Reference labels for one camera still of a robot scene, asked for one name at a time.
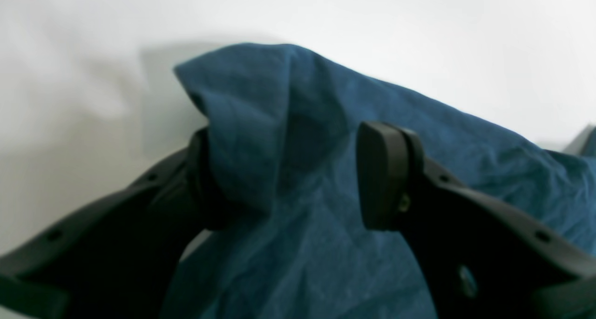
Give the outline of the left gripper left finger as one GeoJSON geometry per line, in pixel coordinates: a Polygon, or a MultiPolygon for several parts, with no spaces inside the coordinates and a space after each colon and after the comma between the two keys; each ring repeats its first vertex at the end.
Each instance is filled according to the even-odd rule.
{"type": "Polygon", "coordinates": [[[187,245],[226,225],[209,130],[1,256],[1,305],[37,319],[157,319],[187,245]]]}

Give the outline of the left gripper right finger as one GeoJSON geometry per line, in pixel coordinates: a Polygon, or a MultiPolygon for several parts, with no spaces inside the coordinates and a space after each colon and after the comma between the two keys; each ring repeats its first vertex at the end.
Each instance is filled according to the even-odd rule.
{"type": "Polygon", "coordinates": [[[419,137],[362,122],[360,212],[413,252],[440,319],[593,319],[595,258],[427,158],[419,137]]]}

